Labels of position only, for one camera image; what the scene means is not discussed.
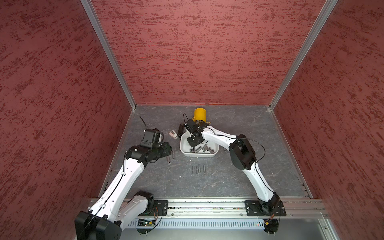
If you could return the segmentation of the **aluminium corner post right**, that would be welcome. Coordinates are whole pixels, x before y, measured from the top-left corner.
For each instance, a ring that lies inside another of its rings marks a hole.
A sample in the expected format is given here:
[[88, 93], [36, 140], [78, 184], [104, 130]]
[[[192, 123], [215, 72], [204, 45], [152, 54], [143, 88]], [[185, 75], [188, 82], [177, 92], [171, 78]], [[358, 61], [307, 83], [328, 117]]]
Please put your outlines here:
[[318, 37], [319, 33], [321, 32], [323, 26], [325, 25], [327, 19], [331, 15], [331, 13], [334, 10], [337, 3], [338, 3], [338, 0], [326, 0], [325, 1], [322, 9], [320, 10], [320, 12], [319, 12], [319, 14], [318, 14], [318, 16], [314, 22], [314, 24], [312, 25], [308, 35], [306, 36], [298, 54], [296, 55], [296, 57], [295, 57], [293, 63], [291, 64], [285, 78], [283, 79], [280, 87], [278, 88], [275, 96], [273, 97], [273, 99], [269, 105], [271, 111], [274, 111], [280, 98], [283, 96], [283, 93], [285, 92], [286, 88], [290, 84], [295, 73], [299, 69], [301, 63], [305, 59], [307, 53], [311, 49], [313, 43], [315, 42], [316, 38]]

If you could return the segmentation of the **aluminium corner post left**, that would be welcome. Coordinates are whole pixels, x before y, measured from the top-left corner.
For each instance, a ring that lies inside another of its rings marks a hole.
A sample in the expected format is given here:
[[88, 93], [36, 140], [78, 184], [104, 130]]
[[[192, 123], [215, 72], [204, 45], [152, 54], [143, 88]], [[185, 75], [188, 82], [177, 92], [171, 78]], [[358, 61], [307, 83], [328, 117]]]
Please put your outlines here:
[[137, 103], [136, 101], [134, 100], [134, 97], [128, 87], [128, 84], [126, 82], [126, 79], [123, 75], [123, 72], [119, 66], [119, 63], [115, 57], [115, 54], [113, 53], [113, 50], [110, 46], [110, 43], [108, 41], [108, 38], [105, 34], [105, 31], [103, 30], [103, 27], [101, 25], [101, 22], [97, 16], [97, 13], [95, 11], [95, 8], [92, 4], [92, 1], [89, 1], [89, 0], [81, 0], [81, 3], [82, 3], [82, 6], [88, 16], [88, 19], [90, 20], [91, 22], [91, 25], [93, 26], [93, 29], [103, 47], [103, 50], [114, 70], [114, 73], [123, 89], [123, 92], [125, 93], [126, 95], [126, 98], [127, 100], [129, 101], [130, 103], [130, 106], [133, 110], [135, 110], [137, 108]]

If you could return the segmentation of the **white plastic storage box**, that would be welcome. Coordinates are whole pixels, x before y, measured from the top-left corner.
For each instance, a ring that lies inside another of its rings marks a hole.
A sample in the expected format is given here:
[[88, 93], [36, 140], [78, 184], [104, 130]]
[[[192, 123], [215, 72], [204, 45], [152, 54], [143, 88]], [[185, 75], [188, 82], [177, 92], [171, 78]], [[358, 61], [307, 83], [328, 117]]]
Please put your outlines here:
[[191, 147], [187, 141], [189, 133], [181, 136], [180, 151], [186, 157], [212, 158], [219, 152], [219, 145], [213, 142], [205, 141], [196, 147]]

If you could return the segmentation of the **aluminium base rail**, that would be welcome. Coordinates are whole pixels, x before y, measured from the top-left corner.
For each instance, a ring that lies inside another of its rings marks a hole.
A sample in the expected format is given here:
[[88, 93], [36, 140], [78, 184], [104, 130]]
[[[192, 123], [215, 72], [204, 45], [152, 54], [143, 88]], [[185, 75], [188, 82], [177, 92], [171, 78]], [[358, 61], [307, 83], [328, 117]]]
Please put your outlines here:
[[[246, 201], [255, 197], [168, 198], [167, 218], [173, 219], [240, 219], [249, 218]], [[286, 215], [283, 219], [329, 219], [322, 200], [281, 198]]]

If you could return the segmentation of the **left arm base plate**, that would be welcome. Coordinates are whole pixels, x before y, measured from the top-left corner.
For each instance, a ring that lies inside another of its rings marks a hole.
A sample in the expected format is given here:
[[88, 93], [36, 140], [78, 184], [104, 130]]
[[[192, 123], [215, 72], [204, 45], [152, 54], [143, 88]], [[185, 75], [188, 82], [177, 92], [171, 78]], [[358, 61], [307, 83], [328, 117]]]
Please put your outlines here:
[[146, 211], [143, 212], [142, 216], [166, 216], [168, 213], [168, 200], [149, 200]]

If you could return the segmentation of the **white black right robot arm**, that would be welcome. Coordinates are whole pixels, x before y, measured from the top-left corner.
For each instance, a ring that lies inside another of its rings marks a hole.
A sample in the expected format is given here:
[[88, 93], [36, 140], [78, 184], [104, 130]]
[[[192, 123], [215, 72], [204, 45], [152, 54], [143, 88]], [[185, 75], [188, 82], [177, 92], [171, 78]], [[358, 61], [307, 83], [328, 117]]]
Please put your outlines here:
[[208, 141], [229, 151], [232, 164], [245, 173], [255, 189], [259, 213], [270, 217], [283, 215], [283, 202], [261, 173], [255, 150], [245, 135], [230, 135], [206, 124], [202, 126], [195, 123], [185, 124], [185, 128], [190, 134], [187, 141], [191, 147]]

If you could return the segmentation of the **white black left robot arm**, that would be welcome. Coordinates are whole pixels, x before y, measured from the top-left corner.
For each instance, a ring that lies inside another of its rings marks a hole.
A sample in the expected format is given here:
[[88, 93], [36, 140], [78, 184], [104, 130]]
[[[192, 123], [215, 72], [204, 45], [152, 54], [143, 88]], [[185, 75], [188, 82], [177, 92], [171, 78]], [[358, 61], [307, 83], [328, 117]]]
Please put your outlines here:
[[127, 150], [122, 167], [104, 194], [88, 212], [81, 211], [77, 215], [77, 239], [119, 240], [132, 220], [153, 207], [153, 195], [141, 191], [120, 211], [133, 183], [148, 163], [171, 154], [172, 147], [168, 142], [133, 146]]

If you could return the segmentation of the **aluminium corner post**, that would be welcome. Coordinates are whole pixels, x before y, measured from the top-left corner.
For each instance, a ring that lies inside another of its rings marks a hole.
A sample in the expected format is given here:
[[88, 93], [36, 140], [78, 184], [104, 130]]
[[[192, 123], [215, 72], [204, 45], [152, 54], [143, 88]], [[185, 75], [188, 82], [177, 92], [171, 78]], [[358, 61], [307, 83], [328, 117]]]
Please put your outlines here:
[[316, 38], [318, 37], [319, 33], [321, 32], [323, 26], [325, 25], [327, 19], [331, 15], [331, 13], [334, 10], [337, 3], [338, 3], [338, 0], [326, 0], [325, 1], [322, 9], [320, 10], [320, 12], [319, 12], [319, 14], [318, 14], [318, 16], [314, 22], [314, 24], [312, 25], [308, 35], [306, 36], [298, 54], [296, 55], [296, 57], [295, 57], [293, 63], [291, 64], [285, 78], [283, 79], [280, 87], [278, 88], [275, 96], [273, 97], [273, 99], [269, 105], [271, 111], [274, 111], [280, 98], [283, 96], [283, 93], [285, 92], [286, 88], [290, 84], [295, 73], [299, 69], [301, 63], [305, 59], [307, 53], [311, 49], [313, 43], [315, 42]]
[[91, 22], [91, 25], [93, 26], [93, 29], [103, 47], [103, 50], [114, 70], [114, 73], [123, 89], [123, 92], [125, 93], [126, 95], [126, 98], [127, 100], [129, 101], [130, 103], [130, 106], [133, 110], [135, 110], [137, 108], [137, 103], [136, 101], [134, 100], [134, 97], [128, 87], [128, 84], [126, 82], [126, 79], [123, 75], [123, 72], [119, 66], [119, 63], [115, 57], [115, 54], [113, 53], [113, 50], [110, 46], [110, 43], [108, 41], [108, 38], [105, 34], [105, 31], [103, 30], [103, 27], [101, 25], [101, 22], [97, 16], [97, 13], [95, 11], [95, 8], [92, 4], [92, 1], [89, 1], [89, 0], [81, 0], [81, 3], [82, 3], [82, 6], [88, 16], [88, 19], [90, 20]]

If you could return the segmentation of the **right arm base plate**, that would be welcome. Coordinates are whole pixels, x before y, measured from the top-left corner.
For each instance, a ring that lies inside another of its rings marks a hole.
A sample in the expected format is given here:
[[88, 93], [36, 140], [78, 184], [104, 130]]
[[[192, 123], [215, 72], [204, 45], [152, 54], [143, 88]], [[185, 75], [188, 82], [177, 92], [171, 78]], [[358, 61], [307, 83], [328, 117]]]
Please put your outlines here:
[[245, 201], [245, 209], [248, 217], [286, 217], [287, 213], [282, 201], [275, 205], [262, 203], [261, 201]]

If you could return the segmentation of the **yellow pen holder bucket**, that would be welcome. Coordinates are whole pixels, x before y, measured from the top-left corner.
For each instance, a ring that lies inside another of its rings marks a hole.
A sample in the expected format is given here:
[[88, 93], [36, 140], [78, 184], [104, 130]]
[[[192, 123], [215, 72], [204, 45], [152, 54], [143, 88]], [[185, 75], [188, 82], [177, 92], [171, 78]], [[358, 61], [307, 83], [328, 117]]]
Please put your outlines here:
[[193, 121], [195, 123], [199, 123], [201, 121], [205, 122], [206, 124], [211, 124], [207, 121], [207, 111], [204, 108], [197, 108], [194, 111]]

